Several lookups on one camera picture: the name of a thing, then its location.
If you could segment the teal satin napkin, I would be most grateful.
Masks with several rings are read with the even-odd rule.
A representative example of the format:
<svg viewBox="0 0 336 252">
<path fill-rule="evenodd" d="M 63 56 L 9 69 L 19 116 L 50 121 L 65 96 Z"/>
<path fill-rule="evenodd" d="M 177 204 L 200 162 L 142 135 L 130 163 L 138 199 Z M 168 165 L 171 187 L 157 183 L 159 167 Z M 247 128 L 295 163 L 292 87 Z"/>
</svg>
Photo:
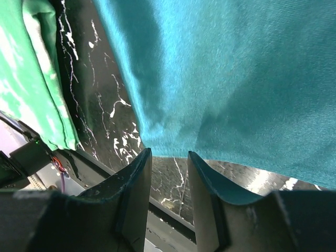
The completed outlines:
<svg viewBox="0 0 336 252">
<path fill-rule="evenodd" d="M 145 147 L 335 188 L 335 1 L 95 1 Z"/>
</svg>

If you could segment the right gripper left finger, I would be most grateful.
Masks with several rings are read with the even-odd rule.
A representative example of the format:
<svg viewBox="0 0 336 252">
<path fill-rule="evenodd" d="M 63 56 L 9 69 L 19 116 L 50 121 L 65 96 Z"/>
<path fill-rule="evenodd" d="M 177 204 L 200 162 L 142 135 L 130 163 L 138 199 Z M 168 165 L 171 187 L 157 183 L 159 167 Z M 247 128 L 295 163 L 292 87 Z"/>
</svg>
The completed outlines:
<svg viewBox="0 0 336 252">
<path fill-rule="evenodd" d="M 143 251 L 152 152 L 78 196 L 1 191 L 1 251 Z"/>
</svg>

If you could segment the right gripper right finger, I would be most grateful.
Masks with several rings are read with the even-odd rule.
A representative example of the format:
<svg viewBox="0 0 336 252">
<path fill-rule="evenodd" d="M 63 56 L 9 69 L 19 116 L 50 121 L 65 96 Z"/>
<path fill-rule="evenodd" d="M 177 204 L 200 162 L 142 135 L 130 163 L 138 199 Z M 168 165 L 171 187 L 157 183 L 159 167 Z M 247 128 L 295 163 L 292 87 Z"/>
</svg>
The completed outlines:
<svg viewBox="0 0 336 252">
<path fill-rule="evenodd" d="M 255 194 L 189 152 L 198 251 L 335 251 L 335 191 Z"/>
</svg>

